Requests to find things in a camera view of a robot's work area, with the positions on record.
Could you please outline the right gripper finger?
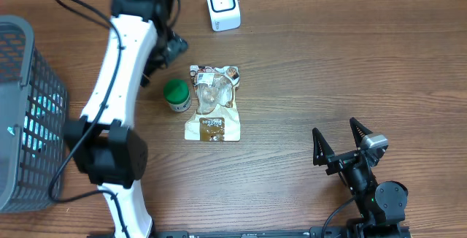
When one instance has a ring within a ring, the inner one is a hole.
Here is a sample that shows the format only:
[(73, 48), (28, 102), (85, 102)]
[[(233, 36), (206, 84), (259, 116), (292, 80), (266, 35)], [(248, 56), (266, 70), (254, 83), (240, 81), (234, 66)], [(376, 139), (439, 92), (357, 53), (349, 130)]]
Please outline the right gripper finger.
[(335, 153), (318, 128), (313, 128), (312, 136), (314, 143), (313, 164), (315, 166), (326, 165), (328, 163), (328, 159), (333, 158)]
[(368, 143), (365, 137), (373, 134), (373, 132), (362, 125), (356, 118), (350, 118), (350, 128), (356, 147), (368, 149)]

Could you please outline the brown beige snack pouch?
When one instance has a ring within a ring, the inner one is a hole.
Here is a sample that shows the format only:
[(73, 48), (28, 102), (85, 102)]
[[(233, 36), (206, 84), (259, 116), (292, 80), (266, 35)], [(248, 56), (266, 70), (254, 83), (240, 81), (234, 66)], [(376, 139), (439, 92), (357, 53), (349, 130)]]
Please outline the brown beige snack pouch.
[(236, 106), (240, 72), (236, 66), (190, 66), (198, 107), (185, 123), (185, 139), (203, 142), (238, 142), (241, 123)]

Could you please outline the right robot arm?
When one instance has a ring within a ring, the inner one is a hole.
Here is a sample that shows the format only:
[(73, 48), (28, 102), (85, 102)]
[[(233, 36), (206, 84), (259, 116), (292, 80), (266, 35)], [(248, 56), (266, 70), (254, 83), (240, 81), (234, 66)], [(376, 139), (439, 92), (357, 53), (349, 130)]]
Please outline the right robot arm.
[[(337, 174), (350, 190), (351, 198), (335, 209), (319, 231), (310, 234), (319, 237), (410, 237), (408, 227), (401, 227), (406, 218), (408, 189), (397, 181), (378, 183), (372, 169), (389, 147), (383, 134), (374, 133), (356, 118), (350, 118), (350, 127), (356, 148), (336, 154), (318, 128), (312, 130), (313, 164), (326, 166), (326, 174)], [(329, 227), (334, 216), (346, 206), (355, 203), (359, 218), (351, 218), (345, 226)]]

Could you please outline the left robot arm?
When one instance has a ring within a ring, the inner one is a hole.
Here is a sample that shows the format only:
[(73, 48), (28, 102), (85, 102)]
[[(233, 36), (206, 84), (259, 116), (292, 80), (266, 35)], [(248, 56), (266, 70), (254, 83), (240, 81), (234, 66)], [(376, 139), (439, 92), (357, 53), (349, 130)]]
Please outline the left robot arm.
[(96, 85), (78, 120), (68, 120), (64, 139), (80, 172), (104, 196), (115, 230), (111, 237), (154, 237), (141, 179), (148, 147), (134, 130), (138, 91), (150, 75), (187, 48), (171, 16), (180, 0), (112, 0), (105, 19), (109, 39)]

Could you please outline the teal snack packet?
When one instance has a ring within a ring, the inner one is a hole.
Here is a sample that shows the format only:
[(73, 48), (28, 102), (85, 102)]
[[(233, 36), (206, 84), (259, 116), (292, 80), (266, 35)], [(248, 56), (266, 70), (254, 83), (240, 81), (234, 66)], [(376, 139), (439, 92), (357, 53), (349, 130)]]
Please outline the teal snack packet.
[(65, 100), (58, 93), (34, 96), (27, 101), (23, 125), (8, 126), (11, 137), (19, 136), (21, 147), (32, 156), (43, 154), (49, 158), (63, 158), (62, 128), (66, 117)]

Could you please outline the green lid jar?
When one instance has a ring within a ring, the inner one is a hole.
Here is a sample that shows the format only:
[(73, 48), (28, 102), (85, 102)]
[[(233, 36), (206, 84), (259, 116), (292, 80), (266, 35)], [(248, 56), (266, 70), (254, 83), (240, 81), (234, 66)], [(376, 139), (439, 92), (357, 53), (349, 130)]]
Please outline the green lid jar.
[(183, 80), (168, 81), (163, 88), (163, 96), (175, 112), (184, 112), (191, 106), (190, 90)]

